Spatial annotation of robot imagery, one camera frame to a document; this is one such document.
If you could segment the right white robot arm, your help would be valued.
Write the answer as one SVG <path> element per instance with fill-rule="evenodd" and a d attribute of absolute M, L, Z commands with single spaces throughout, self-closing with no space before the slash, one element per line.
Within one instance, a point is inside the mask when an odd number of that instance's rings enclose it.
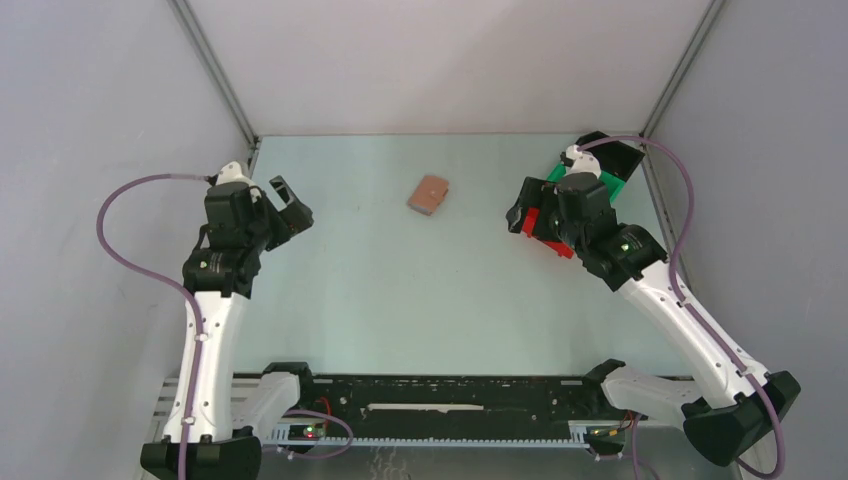
<path fill-rule="evenodd" d="M 639 372 L 610 359 L 589 375 L 585 411 L 606 418 L 617 409 L 645 414 L 681 430 L 706 460 L 740 464 L 782 420 L 801 393 L 788 371 L 769 371 L 747 353 L 688 291 L 660 242 L 644 227 L 618 220 L 603 182 L 603 164 L 571 145 L 555 181 L 527 177 L 507 211 L 507 228 L 568 248 L 583 268 L 640 309 L 677 349 L 688 383 Z"/>

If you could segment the brown leather card holder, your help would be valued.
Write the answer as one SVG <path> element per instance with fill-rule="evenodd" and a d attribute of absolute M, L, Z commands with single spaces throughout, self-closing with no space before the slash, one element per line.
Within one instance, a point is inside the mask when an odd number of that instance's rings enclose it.
<path fill-rule="evenodd" d="M 431 216 L 445 200 L 448 191 L 448 180 L 436 175 L 425 175 L 408 198 L 407 206 L 415 212 Z"/>

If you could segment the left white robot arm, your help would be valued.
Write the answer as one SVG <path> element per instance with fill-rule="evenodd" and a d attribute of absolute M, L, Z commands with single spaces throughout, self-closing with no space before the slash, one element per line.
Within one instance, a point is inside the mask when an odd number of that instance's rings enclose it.
<path fill-rule="evenodd" d="M 243 403 L 232 401 L 234 354 L 260 256 L 310 228 L 312 212 L 281 177 L 270 182 L 284 202 L 276 209 L 241 162 L 210 183 L 207 221 L 182 267 L 188 298 L 176 397 L 161 440 L 140 456 L 156 479 L 254 479 L 281 416 L 304 416 L 316 403 L 315 388 L 288 371 L 263 373 Z"/>

